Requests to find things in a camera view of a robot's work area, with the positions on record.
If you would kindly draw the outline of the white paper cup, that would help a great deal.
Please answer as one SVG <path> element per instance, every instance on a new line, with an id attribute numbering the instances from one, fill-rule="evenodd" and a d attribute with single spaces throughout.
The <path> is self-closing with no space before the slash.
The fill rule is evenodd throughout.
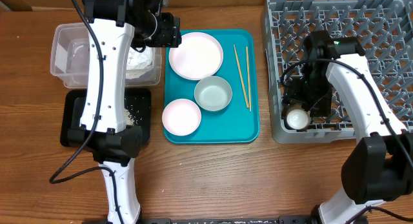
<path id="1" fill-rule="evenodd" d="M 310 124 L 310 113 L 299 108 L 289 109 L 285 116 L 285 125 L 292 130 L 306 129 Z"/>

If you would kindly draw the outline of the grey round bowl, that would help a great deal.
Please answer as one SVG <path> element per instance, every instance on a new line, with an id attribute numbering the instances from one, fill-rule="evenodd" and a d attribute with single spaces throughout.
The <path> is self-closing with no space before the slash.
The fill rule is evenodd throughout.
<path id="1" fill-rule="evenodd" d="M 194 99 L 202 109 L 218 112 L 231 102 L 232 87 L 222 77 L 206 77 L 197 83 L 194 89 Z"/>

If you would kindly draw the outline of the small pink bowl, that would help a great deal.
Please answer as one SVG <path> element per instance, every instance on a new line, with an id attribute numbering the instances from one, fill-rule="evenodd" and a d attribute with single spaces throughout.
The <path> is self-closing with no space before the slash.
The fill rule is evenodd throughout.
<path id="1" fill-rule="evenodd" d="M 162 123 L 169 133 L 175 136 L 188 136 L 199 127 L 201 111 L 189 99 L 176 99 L 164 108 Z"/>

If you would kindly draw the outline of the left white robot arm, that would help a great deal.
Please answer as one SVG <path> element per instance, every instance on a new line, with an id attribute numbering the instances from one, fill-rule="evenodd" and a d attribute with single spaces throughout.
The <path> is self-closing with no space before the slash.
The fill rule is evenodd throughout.
<path id="1" fill-rule="evenodd" d="M 181 44 L 180 20 L 162 12 L 163 0 L 82 0 L 79 15 L 90 41 L 88 85 L 79 124 L 69 143 L 92 153 L 103 173 L 107 223 L 138 223 L 141 206 L 134 163 L 146 143 L 140 126 L 125 117 L 126 64 L 130 50 Z"/>

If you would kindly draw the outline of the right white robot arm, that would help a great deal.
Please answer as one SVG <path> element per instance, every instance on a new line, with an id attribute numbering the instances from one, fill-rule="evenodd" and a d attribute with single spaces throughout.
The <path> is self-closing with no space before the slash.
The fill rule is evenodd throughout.
<path id="1" fill-rule="evenodd" d="M 357 145 L 341 169 L 341 189 L 314 207 L 308 223 L 366 223 L 366 213 L 412 193 L 412 134 L 395 116 L 376 85 L 365 51 L 355 37 L 332 38 L 325 30 L 303 41 L 303 77 L 281 77 L 284 120 L 304 130 L 330 112 L 337 92 Z"/>

